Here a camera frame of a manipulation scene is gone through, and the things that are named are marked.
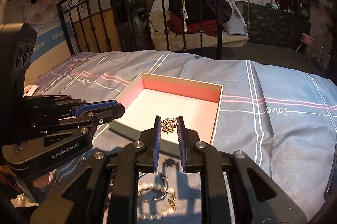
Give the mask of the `person left hand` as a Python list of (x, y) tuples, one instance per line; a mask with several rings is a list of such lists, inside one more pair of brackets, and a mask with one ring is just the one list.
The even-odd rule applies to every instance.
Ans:
[(36, 188), (45, 188), (51, 182), (50, 176), (51, 174), (50, 172), (48, 172), (47, 174), (44, 174), (43, 176), (32, 180), (31, 183)]

